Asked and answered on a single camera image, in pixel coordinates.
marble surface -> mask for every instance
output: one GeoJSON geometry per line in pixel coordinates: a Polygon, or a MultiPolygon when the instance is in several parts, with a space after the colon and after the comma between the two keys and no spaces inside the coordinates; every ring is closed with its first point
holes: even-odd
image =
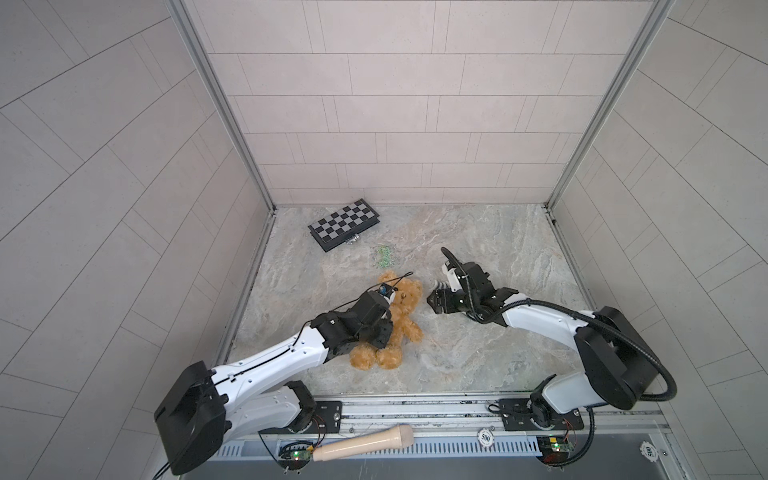
{"type": "MultiPolygon", "coordinates": [[[[293,335],[317,314],[357,297],[375,283],[379,246],[394,250],[397,273],[414,272],[429,294],[444,281],[440,247],[491,274],[496,288],[510,286],[535,299],[573,309],[586,304],[539,205],[376,207],[381,223],[352,245],[324,253],[306,225],[336,208],[281,208],[235,338],[230,361],[293,335]]],[[[530,390],[552,373],[580,366],[575,352],[548,338],[461,313],[435,315],[426,301],[411,318],[424,330],[407,340],[395,370],[352,368],[347,357],[297,376],[314,395],[384,392],[530,390]]]]}

folding chess box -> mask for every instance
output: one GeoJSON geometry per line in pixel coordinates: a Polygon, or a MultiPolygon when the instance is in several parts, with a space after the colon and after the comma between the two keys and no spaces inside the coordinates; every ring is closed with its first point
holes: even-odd
{"type": "Polygon", "coordinates": [[[337,210],[328,217],[309,225],[310,233],[323,251],[330,251],[356,233],[368,230],[379,222],[379,214],[362,198],[354,204],[337,210]]]}

brown stuffed animal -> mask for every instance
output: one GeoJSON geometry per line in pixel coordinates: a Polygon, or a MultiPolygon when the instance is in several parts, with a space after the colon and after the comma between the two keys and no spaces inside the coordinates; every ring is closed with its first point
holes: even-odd
{"type": "MultiPolygon", "coordinates": [[[[393,285],[397,275],[387,270],[379,277],[379,282],[393,285]]],[[[356,369],[369,370],[377,363],[385,370],[396,369],[402,364],[402,339],[407,336],[414,343],[424,338],[424,332],[411,320],[408,315],[415,310],[422,298],[422,283],[418,280],[404,278],[397,284],[397,293],[389,311],[392,313],[392,335],[381,350],[376,350],[369,343],[360,343],[349,353],[349,363],[356,369]]]]}

grey tile wall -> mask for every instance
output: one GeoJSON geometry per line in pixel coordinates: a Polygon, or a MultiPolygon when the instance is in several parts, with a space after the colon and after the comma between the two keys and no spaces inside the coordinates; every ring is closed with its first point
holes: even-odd
{"type": "Polygon", "coordinates": [[[699,479],[768,478],[766,24],[761,0],[678,1],[554,209],[595,301],[675,376],[699,479]]]}
{"type": "Polygon", "coordinates": [[[165,4],[3,3],[0,158],[0,476],[151,478],[267,214],[165,4]]]}
{"type": "Polygon", "coordinates": [[[651,2],[187,4],[278,204],[423,204],[546,200],[651,2]]]}

dark grey surface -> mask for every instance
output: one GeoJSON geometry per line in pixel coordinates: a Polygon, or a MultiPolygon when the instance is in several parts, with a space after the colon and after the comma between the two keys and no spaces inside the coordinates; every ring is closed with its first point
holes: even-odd
{"type": "MultiPolygon", "coordinates": [[[[579,435],[584,441],[586,435],[579,435]]],[[[376,460],[334,460],[311,462],[297,480],[374,480],[411,478],[484,479],[505,478],[576,480],[614,479],[655,480],[667,478],[660,462],[650,463],[640,454],[640,444],[647,435],[597,435],[591,449],[580,461],[565,467],[548,468],[532,457],[511,458],[404,458],[376,460]]],[[[285,480],[272,460],[268,462],[207,462],[186,474],[184,480],[285,480]]]]}

